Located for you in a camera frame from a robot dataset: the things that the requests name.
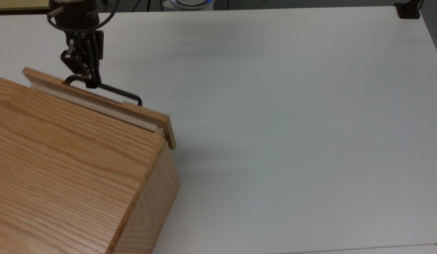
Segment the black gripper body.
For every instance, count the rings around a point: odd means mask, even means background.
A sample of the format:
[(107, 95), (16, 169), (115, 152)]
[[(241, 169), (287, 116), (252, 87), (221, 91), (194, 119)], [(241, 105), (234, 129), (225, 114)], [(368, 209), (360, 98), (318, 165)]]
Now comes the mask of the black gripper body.
[(50, 0), (48, 22), (66, 35), (69, 54), (74, 50), (85, 58), (103, 58), (104, 32), (95, 0)]

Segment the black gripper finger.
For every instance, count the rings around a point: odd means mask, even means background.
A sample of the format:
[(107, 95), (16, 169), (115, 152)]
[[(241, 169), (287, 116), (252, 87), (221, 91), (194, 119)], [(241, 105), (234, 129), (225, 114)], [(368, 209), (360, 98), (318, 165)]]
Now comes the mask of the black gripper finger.
[(99, 58), (85, 58), (84, 65), (88, 68), (89, 74), (85, 81), (86, 87), (89, 89), (97, 89), (101, 85), (101, 76), (99, 72)]
[(87, 64), (83, 53), (74, 50), (69, 54), (68, 50), (64, 50), (61, 54), (61, 60), (74, 74), (87, 78)]

